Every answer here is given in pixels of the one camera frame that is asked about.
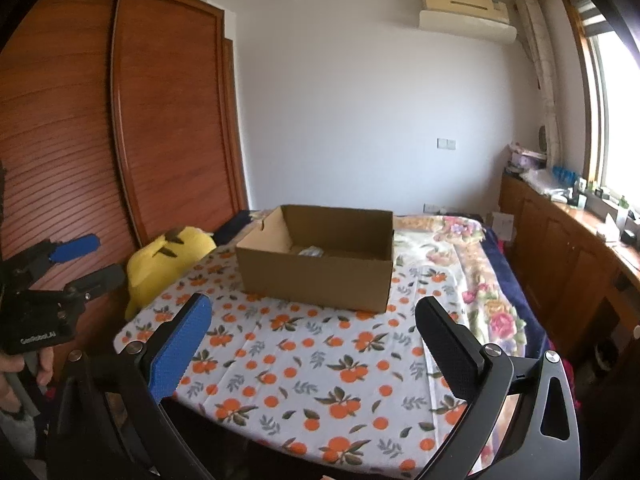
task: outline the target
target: finger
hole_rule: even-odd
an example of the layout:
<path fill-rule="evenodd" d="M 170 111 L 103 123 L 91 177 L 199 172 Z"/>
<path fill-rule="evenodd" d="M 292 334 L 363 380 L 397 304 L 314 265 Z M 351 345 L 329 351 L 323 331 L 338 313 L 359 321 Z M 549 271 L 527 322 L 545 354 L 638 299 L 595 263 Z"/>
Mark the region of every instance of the finger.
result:
<path fill-rule="evenodd" d="M 21 355 L 6 355 L 0 352 L 0 372 L 19 372 L 24 368 Z"/>
<path fill-rule="evenodd" d="M 4 374 L 0 374 L 0 409 L 11 413 L 17 413 L 20 410 L 20 400 L 15 396 Z"/>
<path fill-rule="evenodd" d="M 40 386 L 47 386 L 51 382 L 53 378 L 53 372 L 47 372 L 46 370 L 38 370 L 38 374 L 36 375 L 36 382 Z"/>
<path fill-rule="evenodd" d="M 46 348 L 40 349 L 38 352 L 38 357 L 40 359 L 40 368 L 44 371 L 51 372 L 53 371 L 53 347 L 47 346 Z"/>
<path fill-rule="evenodd" d="M 4 374 L 0 374 L 0 400 L 4 399 L 11 390 L 11 386 L 4 378 Z"/>

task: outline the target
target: wardrobe door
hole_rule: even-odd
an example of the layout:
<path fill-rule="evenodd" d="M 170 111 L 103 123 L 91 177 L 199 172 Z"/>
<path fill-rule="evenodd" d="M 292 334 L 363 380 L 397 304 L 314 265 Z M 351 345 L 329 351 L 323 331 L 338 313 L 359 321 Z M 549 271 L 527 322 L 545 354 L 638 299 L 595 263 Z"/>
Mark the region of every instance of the wardrobe door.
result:
<path fill-rule="evenodd" d="M 172 0 L 119 0 L 114 129 L 136 234 L 214 231 L 234 214 L 225 151 L 222 11 Z"/>
<path fill-rule="evenodd" d="M 135 250 L 113 148 L 109 93 L 116 0 L 39 0 L 0 52 L 2 255 L 87 233 L 101 247 L 55 266 L 34 288 L 62 288 Z M 125 287 L 88 303 L 76 341 L 102 352 L 123 324 Z"/>

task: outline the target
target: white wall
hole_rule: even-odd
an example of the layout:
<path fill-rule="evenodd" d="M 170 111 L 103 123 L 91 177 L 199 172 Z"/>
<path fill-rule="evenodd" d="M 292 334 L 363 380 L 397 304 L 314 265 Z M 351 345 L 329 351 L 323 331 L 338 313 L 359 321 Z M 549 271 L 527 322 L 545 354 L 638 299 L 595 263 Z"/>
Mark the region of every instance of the white wall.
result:
<path fill-rule="evenodd" d="M 510 46 L 418 30 L 420 0 L 295 0 L 238 14 L 253 208 L 421 212 L 497 204 L 505 146 L 537 148 L 533 65 Z M 436 149 L 436 138 L 457 150 Z"/>
<path fill-rule="evenodd" d="M 541 0 L 540 6 L 556 57 L 556 109 L 562 136 L 562 158 L 569 170 L 582 174 L 586 126 L 578 49 L 562 0 Z"/>

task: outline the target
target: floral blanket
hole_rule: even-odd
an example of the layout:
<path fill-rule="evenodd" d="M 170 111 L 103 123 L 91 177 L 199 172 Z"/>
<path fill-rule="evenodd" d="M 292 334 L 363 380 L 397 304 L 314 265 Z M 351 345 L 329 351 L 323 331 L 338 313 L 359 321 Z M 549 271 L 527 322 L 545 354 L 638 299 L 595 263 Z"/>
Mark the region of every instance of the floral blanket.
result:
<path fill-rule="evenodd" d="M 208 294 L 209 332 L 174 393 L 180 402 L 281 452 L 414 478 L 465 409 L 415 329 L 417 301 L 436 297 L 481 342 L 524 355 L 524 326 L 483 256 L 482 236 L 468 219 L 397 218 L 382 314 L 245 294 L 230 244 L 167 288 L 114 346 L 148 339 L 191 294 Z M 476 469 L 490 462 L 494 445 Z"/>

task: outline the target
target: pikachu plush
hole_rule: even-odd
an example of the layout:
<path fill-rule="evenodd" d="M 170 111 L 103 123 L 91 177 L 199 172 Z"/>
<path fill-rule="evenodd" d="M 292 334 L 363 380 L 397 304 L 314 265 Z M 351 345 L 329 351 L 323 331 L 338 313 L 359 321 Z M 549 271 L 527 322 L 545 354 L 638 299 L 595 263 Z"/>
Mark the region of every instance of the pikachu plush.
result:
<path fill-rule="evenodd" d="M 130 257 L 127 263 L 129 304 L 127 321 L 151 303 L 163 290 L 203 259 L 216 244 L 197 227 L 172 229 Z"/>

